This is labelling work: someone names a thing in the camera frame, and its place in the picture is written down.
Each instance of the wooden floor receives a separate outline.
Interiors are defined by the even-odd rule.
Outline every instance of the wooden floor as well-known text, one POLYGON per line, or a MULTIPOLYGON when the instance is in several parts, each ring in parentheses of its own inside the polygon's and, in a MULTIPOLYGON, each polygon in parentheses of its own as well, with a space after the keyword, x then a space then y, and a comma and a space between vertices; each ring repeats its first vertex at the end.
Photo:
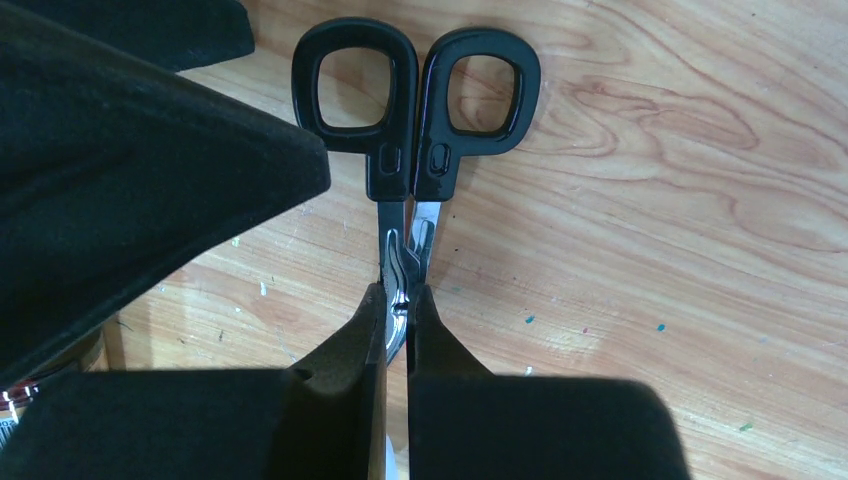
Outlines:
MULTIPOLYGON (((422 60, 460 26, 524 37, 536 120, 517 150, 463 160, 429 276, 446 324, 498 372, 647 382, 699 480, 848 478, 848 3, 245 3, 257 52, 186 76, 289 121, 291 54, 322 20, 388 21, 422 60)), ((386 68, 328 59, 331 123, 379 118, 386 68)), ((504 64, 454 78, 455 123, 496 125, 504 64)), ((329 193, 123 311, 113 366, 285 366, 342 325, 377 278, 376 215, 363 159, 331 162, 329 193)), ((402 470, 405 370, 389 374, 402 470)))

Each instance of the paint speck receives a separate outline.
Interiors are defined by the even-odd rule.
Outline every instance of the paint speck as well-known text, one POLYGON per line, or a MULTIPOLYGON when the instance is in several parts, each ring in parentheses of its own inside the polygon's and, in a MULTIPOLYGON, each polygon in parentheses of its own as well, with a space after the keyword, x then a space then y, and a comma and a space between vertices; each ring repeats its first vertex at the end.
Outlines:
POLYGON ((129 331, 131 331, 131 332, 134 332, 134 331, 135 331, 135 330, 133 330, 133 329, 132 329, 132 327, 130 327, 130 326, 129 326, 129 325, 127 325, 126 323, 124 323, 124 322, 122 322, 122 321, 120 321, 120 320, 118 320, 117 322, 118 322, 118 325, 120 325, 120 326, 122 326, 122 327, 126 328, 127 330, 129 330, 129 331))

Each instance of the black plastic handle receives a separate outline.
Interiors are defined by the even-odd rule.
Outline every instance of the black plastic handle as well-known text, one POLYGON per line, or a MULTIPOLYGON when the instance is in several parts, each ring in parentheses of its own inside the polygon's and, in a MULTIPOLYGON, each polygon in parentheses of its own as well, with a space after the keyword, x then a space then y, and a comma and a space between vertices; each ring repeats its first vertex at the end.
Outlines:
POLYGON ((321 137, 328 150, 364 153, 368 198, 377 202, 398 202, 409 196, 417 90, 418 57, 412 42, 396 28, 374 19, 337 18, 316 25, 294 51, 292 98, 298 125, 321 137), (385 115, 374 125, 333 127, 321 116, 321 62, 345 48, 368 48, 389 57, 389 100, 385 115))
POLYGON ((541 84, 539 57, 520 37, 495 28, 469 27, 438 39, 424 64, 413 196, 419 202, 453 197, 459 159, 498 155, 518 145, 530 128, 541 84), (460 130, 448 111, 448 85, 457 61, 486 55, 507 62, 515 74, 512 102, 503 125, 492 132, 460 130))

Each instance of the black padded object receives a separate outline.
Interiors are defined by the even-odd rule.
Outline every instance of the black padded object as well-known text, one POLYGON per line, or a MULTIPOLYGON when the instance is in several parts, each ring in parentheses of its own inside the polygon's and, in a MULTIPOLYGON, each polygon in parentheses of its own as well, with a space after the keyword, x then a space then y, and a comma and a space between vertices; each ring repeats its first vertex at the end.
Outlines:
POLYGON ((317 137, 0 4, 0 390, 329 185, 317 137))
POLYGON ((69 373, 0 453, 3 480, 365 479, 385 470, 386 297, 288 370, 69 373))
POLYGON ((671 415, 646 385, 489 372, 419 287, 407 338, 416 480, 689 480, 671 415))
POLYGON ((171 71, 253 52, 236 0, 5 0, 171 71))

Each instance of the light wooden surface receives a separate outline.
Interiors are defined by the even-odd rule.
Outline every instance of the light wooden surface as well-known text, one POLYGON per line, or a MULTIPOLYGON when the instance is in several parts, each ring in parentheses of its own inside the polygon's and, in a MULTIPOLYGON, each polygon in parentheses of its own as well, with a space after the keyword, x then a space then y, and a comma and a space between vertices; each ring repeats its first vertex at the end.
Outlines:
MULTIPOLYGON (((186 76, 289 121, 291 54, 320 21, 388 21, 422 60, 469 24, 528 40, 534 126, 464 159, 444 210, 430 283, 446 324, 498 372, 647 382, 697 479, 848 478, 848 4, 245 3, 258 51, 186 76)), ((322 102, 364 124, 385 62, 348 54, 327 61, 322 102)), ((456 122, 493 126, 508 72, 461 67, 456 122)), ((333 155, 332 173, 128 307, 113 365, 288 365, 342 325, 377 277, 376 217, 363 159, 333 155)), ((402 469, 405 370, 401 355, 389 375, 402 469)))

